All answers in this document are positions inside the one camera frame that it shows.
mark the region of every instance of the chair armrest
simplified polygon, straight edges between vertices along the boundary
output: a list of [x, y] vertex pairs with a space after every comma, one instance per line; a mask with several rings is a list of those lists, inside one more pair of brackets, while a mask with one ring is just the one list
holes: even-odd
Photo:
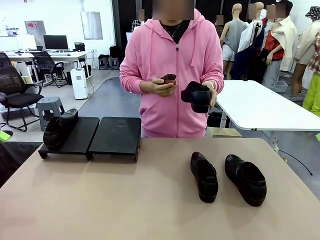
[[61, 65], [61, 69], [64, 69], [65, 64], [64, 64], [62, 61], [61, 61], [61, 62], [57, 62], [56, 64], [54, 64], [54, 65], [52, 66], [51, 71], [50, 71], [51, 74], [53, 74], [54, 69], [55, 69], [58, 65]]
[[0, 103], [5, 102], [7, 99], [7, 95], [3, 92], [0, 92]]
[[42, 87], [40, 85], [37, 85], [37, 84], [34, 84], [34, 83], [26, 84], [24, 91], [26, 91], [28, 88], [31, 88], [31, 87], [35, 87], [35, 88], [38, 87], [39, 88], [39, 92], [37, 94], [41, 93]]

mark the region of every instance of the gray tank top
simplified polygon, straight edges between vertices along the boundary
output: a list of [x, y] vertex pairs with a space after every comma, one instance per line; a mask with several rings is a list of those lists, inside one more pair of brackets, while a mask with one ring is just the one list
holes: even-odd
[[233, 51], [238, 52], [241, 33], [247, 28], [247, 25], [237, 19], [229, 22], [229, 31], [225, 37], [225, 44], [227, 44]]

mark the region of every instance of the mesh chair back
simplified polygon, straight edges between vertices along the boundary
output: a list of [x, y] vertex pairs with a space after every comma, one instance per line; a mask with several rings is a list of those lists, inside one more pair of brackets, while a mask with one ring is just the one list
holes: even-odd
[[9, 67], [12, 67], [9, 57], [4, 52], [0, 52], [0, 69]]
[[25, 90], [26, 84], [13, 66], [0, 68], [0, 92], [8, 96]]
[[40, 70], [51, 70], [55, 65], [55, 62], [46, 51], [32, 52], [32, 55], [35, 57]]

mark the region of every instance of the brown table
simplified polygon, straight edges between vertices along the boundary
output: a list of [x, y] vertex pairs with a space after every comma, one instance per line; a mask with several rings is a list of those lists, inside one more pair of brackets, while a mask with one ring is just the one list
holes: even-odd
[[[212, 204], [198, 197], [193, 151], [217, 169]], [[261, 207], [246, 204], [226, 177], [228, 154], [263, 172]], [[4, 240], [317, 240], [319, 222], [319, 201], [259, 138], [147, 138], [138, 163], [107, 156], [42, 160], [35, 152], [0, 189]]]

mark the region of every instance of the black platform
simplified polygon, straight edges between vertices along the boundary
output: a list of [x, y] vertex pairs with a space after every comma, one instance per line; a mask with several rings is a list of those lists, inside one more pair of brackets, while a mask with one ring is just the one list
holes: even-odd
[[138, 161], [141, 119], [135, 117], [103, 117], [88, 153], [134, 156]]
[[41, 158], [46, 158], [48, 154], [73, 154], [85, 155], [89, 161], [93, 155], [88, 150], [98, 129], [99, 121], [98, 117], [80, 116], [71, 134], [60, 149], [49, 150], [45, 145], [42, 145], [38, 151]]

